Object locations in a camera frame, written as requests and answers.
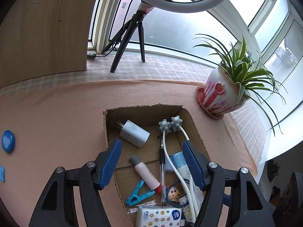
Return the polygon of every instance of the silver bolt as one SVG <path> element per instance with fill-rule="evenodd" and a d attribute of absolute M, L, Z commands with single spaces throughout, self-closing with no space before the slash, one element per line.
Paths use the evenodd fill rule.
<path fill-rule="evenodd" d="M 242 167 L 242 168 L 241 168 L 241 172 L 243 172 L 243 173 L 248 173 L 248 169 L 245 168 L 245 167 Z"/>
<path fill-rule="evenodd" d="M 209 166 L 210 166 L 211 168 L 216 168 L 218 165 L 217 165 L 216 162 L 210 162 L 210 163 L 209 163 Z"/>
<path fill-rule="evenodd" d="M 94 167 L 95 166 L 95 162 L 94 161 L 89 161 L 89 162 L 87 162 L 87 167 Z"/>
<path fill-rule="evenodd" d="M 63 167 L 59 166 L 56 168 L 56 172 L 61 173 L 61 172 L 63 172 L 63 169 L 64 169 Z"/>

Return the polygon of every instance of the potted plant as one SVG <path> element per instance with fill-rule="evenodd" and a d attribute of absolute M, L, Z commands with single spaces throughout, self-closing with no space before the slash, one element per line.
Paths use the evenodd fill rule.
<path fill-rule="evenodd" d="M 204 41 L 206 44 L 199 44 L 195 47 L 211 48 L 216 52 L 211 55 L 218 55 L 222 60 L 218 64 L 218 68 L 211 72 L 205 87 L 196 89 L 196 96 L 201 107 L 213 118 L 221 119 L 225 113 L 239 109 L 245 104 L 246 100 L 251 99 L 265 113 L 275 133 L 269 115 L 260 104 L 261 100 L 270 108 L 277 121 L 278 118 L 257 90 L 265 90 L 280 95 L 276 84 L 282 84 L 275 80 L 273 74 L 264 65 L 260 64 L 260 59 L 258 61 L 251 59 L 251 53 L 249 54 L 246 50 L 244 38 L 239 49 L 231 45 L 231 52 L 229 52 L 218 39 L 207 34 L 198 35 L 207 36 L 198 38 L 208 39 L 218 47 L 212 46 L 207 41 Z M 264 83 L 270 85 L 271 88 L 267 88 Z"/>

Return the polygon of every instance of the peach fabric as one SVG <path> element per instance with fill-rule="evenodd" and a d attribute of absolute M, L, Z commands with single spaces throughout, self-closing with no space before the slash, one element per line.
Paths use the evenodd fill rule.
<path fill-rule="evenodd" d="M 11 130 L 16 146 L 0 149 L 5 183 L 0 197 L 20 227 L 28 226 L 37 200 L 54 169 L 78 168 L 105 150 L 103 111 L 137 105 L 183 105 L 191 114 L 211 160 L 222 167 L 247 167 L 257 174 L 232 117 L 214 120 L 199 106 L 198 82 L 113 80 L 61 85 L 0 98 L 0 134 Z M 129 226 L 111 181 L 101 193 L 113 227 Z M 79 190 L 75 188 L 79 226 L 85 225 Z M 225 225 L 224 208 L 220 224 Z"/>

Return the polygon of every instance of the black cable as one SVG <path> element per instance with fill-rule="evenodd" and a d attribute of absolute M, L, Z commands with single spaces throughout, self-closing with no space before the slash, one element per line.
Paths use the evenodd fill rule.
<path fill-rule="evenodd" d="M 185 179 L 185 178 L 184 178 L 184 181 L 185 181 L 186 183 L 189 183 L 189 180 L 188 180 L 188 179 Z M 172 187 L 174 187 L 176 184 L 178 184 L 178 183 L 180 183 L 180 182 L 181 182 L 181 181 L 179 180 L 179 181 L 175 181 L 174 183 L 172 183 L 172 184 L 166 189 L 166 195 L 168 195 L 168 193 L 169 193 L 169 191 L 170 191 L 170 189 L 171 189 Z M 186 200 L 186 203 L 184 203 L 183 205 L 174 204 L 174 203 L 172 203 L 172 201 L 169 200 L 168 198 L 167 198 L 167 202 L 168 202 L 171 206 L 176 207 L 176 208 L 183 208 L 183 207 L 186 207 L 186 206 L 189 204 L 188 200 Z"/>
<path fill-rule="evenodd" d="M 119 33 L 119 36 L 118 36 L 117 39 L 114 41 L 111 51 L 110 51 L 109 53 L 107 53 L 106 55 L 96 56 L 96 57 L 103 58 L 103 57 L 108 56 L 112 51 L 117 51 L 117 50 L 118 50 L 118 49 L 116 48 L 116 46 L 117 46 L 118 44 L 120 44 L 121 41 L 122 41 L 122 36 L 123 36 L 123 34 L 124 34 L 124 32 L 125 32 L 125 31 L 124 31 L 124 30 L 125 30 L 125 20 L 126 20 L 126 17 L 127 17 L 128 11 L 129 11 L 129 8 L 131 7 L 132 1 L 133 1 L 133 0 L 131 0 L 131 2 L 129 3 L 129 6 L 128 6 L 128 8 L 127 8 L 127 11 L 126 11 L 126 14 L 125 14 L 125 17 L 124 17 L 124 20 L 123 20 L 122 27 L 121 27 L 121 29 L 119 30 L 119 32 L 120 32 L 120 33 Z"/>

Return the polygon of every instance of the plaid cloth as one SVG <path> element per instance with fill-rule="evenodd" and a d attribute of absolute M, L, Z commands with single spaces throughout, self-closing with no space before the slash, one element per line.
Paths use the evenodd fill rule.
<path fill-rule="evenodd" d="M 193 62 L 146 57 L 145 63 L 139 56 L 122 56 L 115 73 L 110 73 L 114 55 L 87 60 L 87 70 L 66 72 L 24 80 L 0 89 L 0 97 L 26 93 L 36 89 L 61 84 L 92 82 L 114 79 L 161 79 L 206 82 L 212 67 Z M 266 131 L 253 105 L 247 101 L 231 113 L 246 147 L 256 164 L 261 160 L 266 140 Z"/>

